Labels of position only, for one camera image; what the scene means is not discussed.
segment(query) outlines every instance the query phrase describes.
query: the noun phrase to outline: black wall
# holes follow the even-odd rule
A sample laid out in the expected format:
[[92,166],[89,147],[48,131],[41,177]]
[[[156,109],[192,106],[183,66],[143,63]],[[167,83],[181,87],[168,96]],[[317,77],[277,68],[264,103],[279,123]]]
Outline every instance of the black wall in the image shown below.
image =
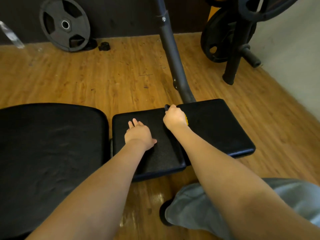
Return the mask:
[[[0,20],[23,43],[48,41],[39,21],[44,0],[0,0]],[[93,38],[157,33],[150,0],[75,0],[86,12]],[[202,31],[210,7],[204,0],[165,0],[174,33]],[[10,40],[0,31],[0,44]]]

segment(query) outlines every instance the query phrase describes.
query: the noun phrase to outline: gray pants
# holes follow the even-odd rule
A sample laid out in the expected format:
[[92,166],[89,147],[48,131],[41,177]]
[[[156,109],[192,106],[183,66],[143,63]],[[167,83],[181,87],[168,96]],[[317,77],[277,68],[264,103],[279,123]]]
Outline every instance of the gray pants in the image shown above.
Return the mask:
[[[320,227],[320,187],[298,179],[263,180],[297,214]],[[199,183],[185,186],[176,194],[165,211],[165,218],[173,225],[207,230],[224,240],[234,239],[218,209]]]

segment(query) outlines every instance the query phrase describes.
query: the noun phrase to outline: padded cushion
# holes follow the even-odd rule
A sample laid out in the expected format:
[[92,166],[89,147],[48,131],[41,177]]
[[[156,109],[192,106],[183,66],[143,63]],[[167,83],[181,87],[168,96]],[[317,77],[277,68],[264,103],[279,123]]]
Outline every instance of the padded cushion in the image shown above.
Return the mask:
[[154,147],[142,157],[133,181],[157,178],[186,168],[179,142],[162,121],[164,115],[165,110],[159,108],[117,114],[112,118],[113,155],[125,145],[125,133],[129,128],[128,121],[132,121],[133,118],[148,126],[153,138],[158,140]]
[[186,114],[189,127],[217,149],[234,158],[254,153],[255,145],[223,99],[181,104],[178,107]]
[[108,160],[100,110],[26,104],[0,110],[0,239],[34,230]]

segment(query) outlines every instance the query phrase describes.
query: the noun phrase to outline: shoe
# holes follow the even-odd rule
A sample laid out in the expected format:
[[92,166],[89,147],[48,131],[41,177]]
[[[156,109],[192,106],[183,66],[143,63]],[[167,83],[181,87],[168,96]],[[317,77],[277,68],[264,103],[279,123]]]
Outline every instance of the shoe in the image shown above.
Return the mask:
[[170,199],[170,200],[167,200],[166,202],[164,202],[162,204],[162,206],[160,206],[160,210],[159,210],[159,216],[160,216],[160,220],[161,222],[163,223],[163,225],[167,226],[167,227],[171,227],[173,226],[173,224],[171,224],[170,222],[168,222],[166,220],[166,217],[165,217],[165,212],[166,212],[166,209],[168,208],[168,206],[171,205],[171,203],[174,201],[174,199]]

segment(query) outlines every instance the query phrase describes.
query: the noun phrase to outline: forearm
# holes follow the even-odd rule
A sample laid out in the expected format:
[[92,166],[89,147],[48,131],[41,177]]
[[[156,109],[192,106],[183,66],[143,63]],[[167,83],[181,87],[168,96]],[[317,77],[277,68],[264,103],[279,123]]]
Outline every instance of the forearm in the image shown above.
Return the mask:
[[82,182],[28,238],[112,239],[144,154],[135,141]]
[[185,149],[206,194],[238,239],[288,239],[290,232],[299,239],[303,228],[318,231],[261,178],[190,128],[176,127],[172,133]]

